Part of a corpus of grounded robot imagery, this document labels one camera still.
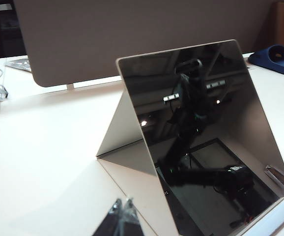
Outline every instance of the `white table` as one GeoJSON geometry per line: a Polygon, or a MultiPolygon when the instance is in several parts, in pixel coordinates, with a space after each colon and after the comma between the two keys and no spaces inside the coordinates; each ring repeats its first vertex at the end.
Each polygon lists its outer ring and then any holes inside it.
{"type": "MultiPolygon", "coordinates": [[[[176,235],[156,178],[96,160],[122,92],[121,82],[107,82],[119,77],[91,87],[98,81],[76,83],[74,90],[42,88],[30,73],[4,67],[6,60],[0,59],[0,82],[9,92],[0,103],[0,235],[91,235],[135,183],[152,189],[157,203],[149,206],[135,196],[145,235],[176,235]]],[[[256,66],[250,74],[284,159],[284,75],[256,66]]]]}

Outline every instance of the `reflective panel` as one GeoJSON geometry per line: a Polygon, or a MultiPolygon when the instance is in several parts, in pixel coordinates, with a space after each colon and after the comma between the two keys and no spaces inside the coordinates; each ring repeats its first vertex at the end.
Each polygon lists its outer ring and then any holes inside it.
{"type": "Polygon", "coordinates": [[[235,234],[284,196],[284,163],[236,41],[118,68],[181,235],[235,234]]]}

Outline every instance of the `blue sandal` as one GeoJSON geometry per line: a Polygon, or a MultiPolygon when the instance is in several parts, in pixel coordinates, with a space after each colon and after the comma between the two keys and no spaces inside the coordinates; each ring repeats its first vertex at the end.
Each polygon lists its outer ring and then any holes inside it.
{"type": "Polygon", "coordinates": [[[284,74],[284,46],[273,45],[253,53],[248,58],[252,64],[284,74]]]}

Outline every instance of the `reflected ceiling light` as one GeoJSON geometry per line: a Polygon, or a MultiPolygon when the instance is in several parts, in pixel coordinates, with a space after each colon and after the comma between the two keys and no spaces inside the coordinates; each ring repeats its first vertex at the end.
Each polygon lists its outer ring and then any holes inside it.
{"type": "Polygon", "coordinates": [[[147,124],[147,121],[146,120],[143,120],[142,122],[141,122],[141,126],[145,126],[147,124]]]}

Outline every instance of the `reflected robotic arm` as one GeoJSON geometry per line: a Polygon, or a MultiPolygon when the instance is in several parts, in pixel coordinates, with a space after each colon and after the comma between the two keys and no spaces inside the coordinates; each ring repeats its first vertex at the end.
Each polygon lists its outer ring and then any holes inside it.
{"type": "Polygon", "coordinates": [[[247,215],[254,217],[270,203],[254,190],[253,174],[248,167],[189,169],[180,162],[182,157],[188,155],[196,137],[217,117],[217,104],[207,95],[204,76],[199,72],[201,67],[200,60],[192,59],[175,68],[175,73],[180,76],[172,94],[178,94],[181,105],[173,110],[170,104],[173,115],[168,122],[176,125],[177,134],[168,153],[157,164],[168,185],[213,186],[216,192],[226,195],[230,200],[236,199],[247,215]]]}

